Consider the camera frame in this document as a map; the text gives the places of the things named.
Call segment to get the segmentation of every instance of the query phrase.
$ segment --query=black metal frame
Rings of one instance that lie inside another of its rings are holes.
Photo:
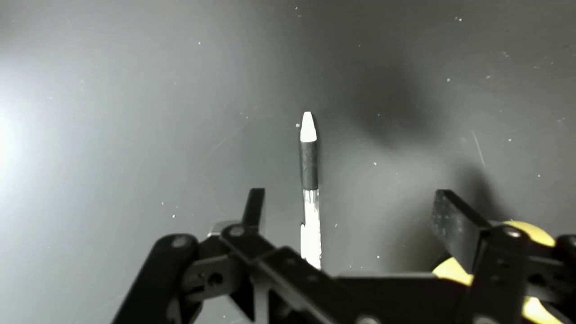
[[[263,188],[252,188],[243,221],[198,242],[157,241],[115,324],[193,322],[202,302],[229,295],[252,322],[522,322],[526,293],[576,320],[576,235],[555,248],[490,224],[452,190],[438,190],[432,230],[475,275],[472,286],[430,277],[330,277],[292,248],[259,235]]]

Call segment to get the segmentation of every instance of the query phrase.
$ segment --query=yellow object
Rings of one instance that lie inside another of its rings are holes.
[[[526,223],[526,221],[506,221],[508,224],[526,232],[535,242],[555,246],[555,237],[549,235],[544,228]],[[432,269],[436,277],[448,278],[470,286],[474,275],[468,273],[454,257],[443,260]],[[537,324],[562,324],[555,314],[551,314],[537,296],[526,296],[522,314],[528,320]]]

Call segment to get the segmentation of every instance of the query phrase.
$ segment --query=gray wall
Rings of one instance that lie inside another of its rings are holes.
[[[0,0],[0,322],[108,322],[159,235],[204,237],[256,185],[265,233],[297,248],[303,109],[330,273],[429,269],[438,187],[574,232],[574,16],[569,0]],[[207,305],[222,320],[241,316]]]

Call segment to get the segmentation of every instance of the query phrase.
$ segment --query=dark background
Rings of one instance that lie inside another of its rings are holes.
[[[150,246],[299,246],[317,115],[330,273],[427,271],[434,188],[576,232],[569,0],[0,0],[0,322],[110,322]],[[220,300],[202,322],[243,322]]]

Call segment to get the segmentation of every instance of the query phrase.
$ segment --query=white nose cone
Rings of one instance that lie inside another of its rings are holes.
[[[317,142],[317,127],[313,125],[313,116],[310,111],[303,115],[303,127],[301,127],[301,142]]]

